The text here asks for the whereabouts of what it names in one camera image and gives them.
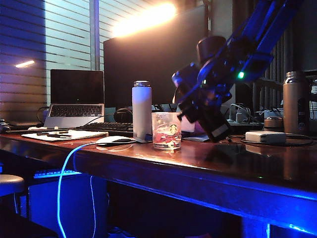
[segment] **desk leg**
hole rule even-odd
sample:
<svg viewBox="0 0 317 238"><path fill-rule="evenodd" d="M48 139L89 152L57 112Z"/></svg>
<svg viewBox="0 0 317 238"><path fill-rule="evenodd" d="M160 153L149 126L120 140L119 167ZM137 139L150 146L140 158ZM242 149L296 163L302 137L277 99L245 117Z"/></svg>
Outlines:
<svg viewBox="0 0 317 238"><path fill-rule="evenodd" d="M269 224L242 217L241 238L269 238Z"/></svg>

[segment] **desk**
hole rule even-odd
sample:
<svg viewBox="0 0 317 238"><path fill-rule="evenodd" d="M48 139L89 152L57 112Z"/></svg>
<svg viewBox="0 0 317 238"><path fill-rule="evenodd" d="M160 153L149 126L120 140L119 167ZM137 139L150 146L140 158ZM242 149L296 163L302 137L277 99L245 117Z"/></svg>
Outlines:
<svg viewBox="0 0 317 238"><path fill-rule="evenodd" d="M0 135L0 149L61 166L71 149L97 139L48 143ZM317 144L246 145L235 139L183 141L181 150L149 144L91 145L69 169L242 217L243 238L266 238L268 224L317 235Z"/></svg>

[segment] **laptop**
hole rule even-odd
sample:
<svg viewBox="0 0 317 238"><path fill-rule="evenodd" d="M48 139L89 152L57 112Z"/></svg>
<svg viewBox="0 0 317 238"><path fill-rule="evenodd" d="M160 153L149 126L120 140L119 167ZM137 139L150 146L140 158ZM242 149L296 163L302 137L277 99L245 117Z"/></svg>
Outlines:
<svg viewBox="0 0 317 238"><path fill-rule="evenodd" d="M93 70L51 69L51 104L47 128L74 128L104 122L104 73Z"/></svg>

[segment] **mouse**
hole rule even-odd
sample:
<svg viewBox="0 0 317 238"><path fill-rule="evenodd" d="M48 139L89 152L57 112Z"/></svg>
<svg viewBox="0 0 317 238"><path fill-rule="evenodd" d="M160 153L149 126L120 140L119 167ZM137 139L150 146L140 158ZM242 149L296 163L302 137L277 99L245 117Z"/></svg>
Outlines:
<svg viewBox="0 0 317 238"><path fill-rule="evenodd" d="M121 135L107 136L96 141L96 143L100 143L100 144L127 144L127 143L133 143L133 142L136 142L136 140L133 138L129 138L126 136L121 136Z"/></svg>

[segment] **black monitor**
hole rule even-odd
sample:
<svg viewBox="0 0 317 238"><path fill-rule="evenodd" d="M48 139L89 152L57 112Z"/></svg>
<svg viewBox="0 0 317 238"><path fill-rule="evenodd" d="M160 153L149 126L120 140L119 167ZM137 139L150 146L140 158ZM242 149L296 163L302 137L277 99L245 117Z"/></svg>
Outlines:
<svg viewBox="0 0 317 238"><path fill-rule="evenodd" d="M104 41L105 106L131 106L138 80L150 82L153 105L172 103L172 75L198 61L196 45L207 35L207 7L202 5L162 25Z"/></svg>
<svg viewBox="0 0 317 238"><path fill-rule="evenodd" d="M104 72L51 69L51 103L104 103Z"/></svg>

